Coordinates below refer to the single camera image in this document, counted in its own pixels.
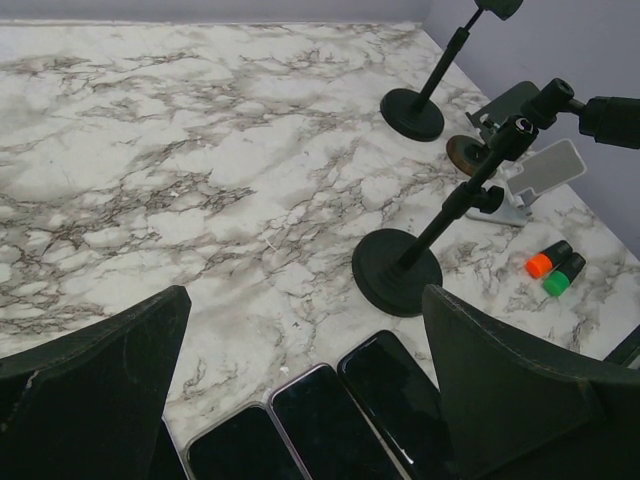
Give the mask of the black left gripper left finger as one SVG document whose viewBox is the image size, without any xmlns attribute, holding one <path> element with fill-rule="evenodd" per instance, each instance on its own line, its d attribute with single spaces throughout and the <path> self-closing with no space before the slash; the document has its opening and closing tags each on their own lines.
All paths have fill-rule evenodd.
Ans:
<svg viewBox="0 0 640 480">
<path fill-rule="evenodd" d="M 170 286 L 2 358 L 2 478 L 147 478 L 190 310 Z"/>
</svg>

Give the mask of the short black phone stand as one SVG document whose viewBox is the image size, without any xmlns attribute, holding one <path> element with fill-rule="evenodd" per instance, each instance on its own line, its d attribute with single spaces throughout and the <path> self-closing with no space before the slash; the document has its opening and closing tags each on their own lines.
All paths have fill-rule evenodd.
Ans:
<svg viewBox="0 0 640 480">
<path fill-rule="evenodd" d="M 436 140 L 444 131 L 441 109 L 431 100 L 456 56 L 470 36 L 470 30 L 485 12 L 502 21 L 511 18 L 523 4 L 522 0 L 476 0 L 476 11 L 469 21 L 458 27 L 449 40 L 434 70 L 420 92 L 396 88 L 384 95 L 380 112 L 386 123 L 404 137 L 419 142 Z"/>
</svg>

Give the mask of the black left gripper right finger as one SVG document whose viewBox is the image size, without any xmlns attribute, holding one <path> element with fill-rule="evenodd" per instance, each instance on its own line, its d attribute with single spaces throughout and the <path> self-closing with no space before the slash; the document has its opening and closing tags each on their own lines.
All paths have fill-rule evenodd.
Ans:
<svg viewBox="0 0 640 480">
<path fill-rule="evenodd" d="M 561 348 L 437 285 L 422 308 L 462 478 L 638 478 L 638 371 Z"/>
</svg>

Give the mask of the brown round base phone stand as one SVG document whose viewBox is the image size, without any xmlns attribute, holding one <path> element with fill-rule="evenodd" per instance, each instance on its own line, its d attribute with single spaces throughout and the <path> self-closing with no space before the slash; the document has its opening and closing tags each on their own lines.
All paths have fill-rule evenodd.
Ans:
<svg viewBox="0 0 640 480">
<path fill-rule="evenodd" d="M 490 101 L 476 113 L 466 112 L 480 139 L 468 135 L 452 136 L 446 143 L 446 153 L 451 163 L 462 173 L 472 176 L 488 156 L 487 142 L 493 133 L 510 115 L 519 114 L 522 104 L 539 91 L 533 82 L 523 81 Z"/>
</svg>

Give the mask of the black phone with white edge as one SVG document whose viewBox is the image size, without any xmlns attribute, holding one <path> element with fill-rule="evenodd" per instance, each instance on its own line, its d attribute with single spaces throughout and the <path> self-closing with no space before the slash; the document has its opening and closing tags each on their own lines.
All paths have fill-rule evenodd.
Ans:
<svg viewBox="0 0 640 480">
<path fill-rule="evenodd" d="M 195 479 L 281 480 L 303 477 L 263 405 L 252 404 L 194 439 L 187 463 Z"/>
</svg>

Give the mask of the black phone with pink edge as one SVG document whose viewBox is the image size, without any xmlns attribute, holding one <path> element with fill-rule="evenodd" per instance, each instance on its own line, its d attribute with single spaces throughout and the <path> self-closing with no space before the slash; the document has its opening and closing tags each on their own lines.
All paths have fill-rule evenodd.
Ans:
<svg viewBox="0 0 640 480">
<path fill-rule="evenodd" d="M 275 391 L 270 407 L 311 478 L 402 477 L 330 365 Z"/>
</svg>

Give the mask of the tall black phone stand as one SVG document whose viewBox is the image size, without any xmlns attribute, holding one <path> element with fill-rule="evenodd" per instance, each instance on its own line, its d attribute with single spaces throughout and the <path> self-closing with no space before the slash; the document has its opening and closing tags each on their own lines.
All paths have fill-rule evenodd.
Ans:
<svg viewBox="0 0 640 480">
<path fill-rule="evenodd" d="M 597 96 L 583 104 L 564 80 L 551 80 L 520 113 L 509 116 L 488 142 L 488 156 L 471 178 L 446 198 L 440 212 L 419 236 L 397 229 L 379 229 L 366 235 L 352 256 L 353 276 L 364 297 L 376 308 L 396 317 L 416 317 L 422 311 L 422 292 L 443 284 L 441 266 L 431 246 L 450 225 L 471 208 L 492 213 L 504 198 L 504 189 L 483 184 L 505 161 L 522 156 L 540 130 L 549 129 L 559 113 L 579 119 L 579 133 L 597 143 L 639 148 L 639 101 Z"/>
</svg>

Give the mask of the silver folding phone stand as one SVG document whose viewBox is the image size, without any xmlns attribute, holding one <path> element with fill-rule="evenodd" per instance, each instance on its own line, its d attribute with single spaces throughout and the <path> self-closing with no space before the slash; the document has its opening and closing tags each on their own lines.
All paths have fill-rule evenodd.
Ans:
<svg viewBox="0 0 640 480">
<path fill-rule="evenodd" d="M 570 139 L 554 144 L 515 163 L 505 162 L 487 182 L 504 190 L 499 208 L 490 214 L 471 208 L 466 216 L 473 220 L 524 227 L 532 214 L 531 206 L 544 194 L 582 176 L 586 164 Z"/>
</svg>

